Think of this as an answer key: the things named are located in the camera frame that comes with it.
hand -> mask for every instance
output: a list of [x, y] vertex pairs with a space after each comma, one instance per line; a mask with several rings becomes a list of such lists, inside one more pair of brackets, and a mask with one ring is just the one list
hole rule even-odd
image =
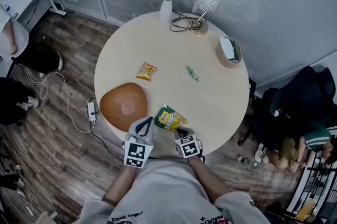
[[305, 168], [307, 165], [307, 163], [302, 163], [301, 165], [299, 165], [299, 168]]
[[14, 55], [17, 52], [17, 46], [15, 43], [11, 45], [11, 55]]

chip bag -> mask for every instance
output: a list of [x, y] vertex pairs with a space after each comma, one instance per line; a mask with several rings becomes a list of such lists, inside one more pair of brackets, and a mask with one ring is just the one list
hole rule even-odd
[[150, 81], [151, 73], [153, 73], [156, 69], [157, 67], [154, 67], [151, 64], [144, 62], [136, 77]]
[[186, 124], [188, 121], [171, 107], [164, 104], [154, 118], [156, 126], [174, 131], [181, 124]]

sneaker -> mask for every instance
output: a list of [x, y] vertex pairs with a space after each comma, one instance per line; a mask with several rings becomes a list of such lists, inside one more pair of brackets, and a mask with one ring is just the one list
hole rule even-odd
[[22, 190], [20, 190], [19, 188], [16, 190], [16, 192], [22, 197], [25, 198], [26, 195], [24, 194], [24, 192]]
[[259, 143], [259, 147], [257, 148], [257, 151], [255, 152], [255, 161], [261, 162], [265, 156], [265, 147], [262, 143]]
[[31, 106], [31, 105], [28, 105], [27, 103], [16, 103], [16, 105], [15, 106], [20, 106], [22, 109], [24, 109], [26, 112], [29, 110], [29, 107]]
[[63, 62], [63, 58], [62, 58], [62, 56], [61, 56], [61, 54], [59, 53], [59, 52], [57, 52], [58, 53], [58, 56], [60, 57], [60, 61], [58, 62], [58, 70], [62, 70], [63, 69], [63, 64], [64, 64], [64, 62]]
[[33, 98], [32, 96], [28, 96], [28, 104], [31, 104], [34, 107], [38, 107], [39, 101], [38, 99]]
[[263, 157], [262, 161], [264, 163], [268, 163], [269, 162], [269, 157], [267, 156], [267, 154], [264, 154], [264, 157]]
[[24, 183], [24, 181], [21, 179], [21, 178], [19, 178], [19, 181], [18, 181], [18, 183], [21, 185], [21, 186], [25, 186], [25, 183]]

black pants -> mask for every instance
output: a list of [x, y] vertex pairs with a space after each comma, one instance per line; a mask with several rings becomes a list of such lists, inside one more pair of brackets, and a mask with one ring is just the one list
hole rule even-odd
[[0, 124], [6, 126], [26, 117], [25, 110], [15, 105], [28, 102], [28, 96], [34, 96], [31, 89], [9, 78], [0, 77], [0, 94], [3, 97]]
[[39, 73], [47, 74], [58, 68], [60, 57], [56, 52], [37, 50], [34, 44], [28, 44], [21, 55], [12, 60], [16, 64], [22, 64]]
[[19, 181], [19, 177], [15, 174], [0, 176], [0, 187], [16, 190], [17, 185], [15, 182], [18, 182], [18, 181]]

green snack bag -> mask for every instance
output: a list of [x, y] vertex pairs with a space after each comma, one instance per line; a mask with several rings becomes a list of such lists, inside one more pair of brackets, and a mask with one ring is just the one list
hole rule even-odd
[[156, 126], [174, 131], [181, 124], [185, 124], [188, 121], [178, 112], [173, 110], [171, 107], [164, 104], [159, 110], [158, 114], [154, 118], [154, 123]]

